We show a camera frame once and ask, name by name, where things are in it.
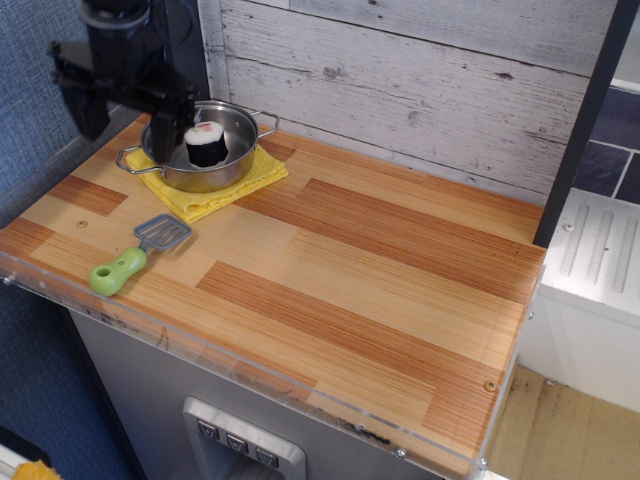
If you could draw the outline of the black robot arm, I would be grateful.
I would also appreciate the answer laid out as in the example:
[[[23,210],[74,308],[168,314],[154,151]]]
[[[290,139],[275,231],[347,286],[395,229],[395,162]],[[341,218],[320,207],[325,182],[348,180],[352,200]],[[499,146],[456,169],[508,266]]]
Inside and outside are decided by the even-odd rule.
[[[194,124],[197,86],[176,69],[163,1],[81,1],[86,41],[52,41],[53,80],[79,133],[97,139],[115,102],[151,115],[151,152],[171,160]]]

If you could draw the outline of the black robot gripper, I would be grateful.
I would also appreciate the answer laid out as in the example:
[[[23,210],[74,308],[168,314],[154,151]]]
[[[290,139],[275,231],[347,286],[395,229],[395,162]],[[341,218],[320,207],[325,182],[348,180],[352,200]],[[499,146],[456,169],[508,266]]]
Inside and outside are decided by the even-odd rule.
[[[86,41],[53,41],[54,82],[80,134],[97,140],[110,123],[107,103],[152,114],[151,152],[157,164],[171,160],[193,125],[196,93],[182,90],[173,70],[168,37],[152,19],[87,25]]]

